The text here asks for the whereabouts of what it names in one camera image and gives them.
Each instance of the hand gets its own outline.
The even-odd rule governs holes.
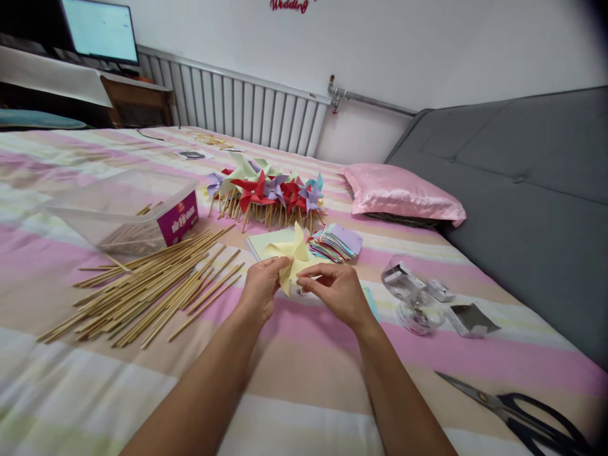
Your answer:
[[[355,333],[376,321],[352,266],[322,263],[300,271],[298,277],[304,291],[317,295]]]
[[[266,323],[274,311],[274,294],[280,288],[279,271],[293,262],[291,256],[275,256],[254,264],[247,271],[237,308],[251,310]]]

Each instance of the yellow paper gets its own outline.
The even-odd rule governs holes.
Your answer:
[[[329,263],[328,260],[317,258],[309,252],[306,247],[304,232],[297,222],[294,228],[295,237],[293,242],[268,244],[263,252],[264,255],[269,257],[293,257],[293,263],[279,272],[279,283],[287,296],[291,296],[291,282],[298,280],[297,273],[316,264]]]

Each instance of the red pinwheel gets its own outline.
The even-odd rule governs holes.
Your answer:
[[[291,213],[294,206],[302,210],[306,210],[306,199],[299,195],[300,186],[297,185],[297,183],[288,182],[287,184],[281,184],[281,186],[285,186],[286,190],[283,193],[283,196],[285,197],[285,201],[288,203],[287,213]]]
[[[266,176],[264,176],[264,171],[260,173],[260,177],[258,178],[257,182],[243,179],[231,180],[234,185],[243,189],[243,192],[241,193],[241,200],[239,201],[243,213],[247,212],[247,208],[249,207],[250,203],[259,203],[263,205],[274,203],[272,199],[268,199],[264,196],[265,180]]]

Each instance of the white radiator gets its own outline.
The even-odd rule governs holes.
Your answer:
[[[329,97],[138,46],[145,76],[175,92],[176,125],[314,156]]]

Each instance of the forearm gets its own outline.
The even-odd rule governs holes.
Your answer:
[[[386,453],[456,455],[382,327],[374,320],[355,334]]]
[[[215,454],[246,385],[262,326],[237,307],[121,455]]]

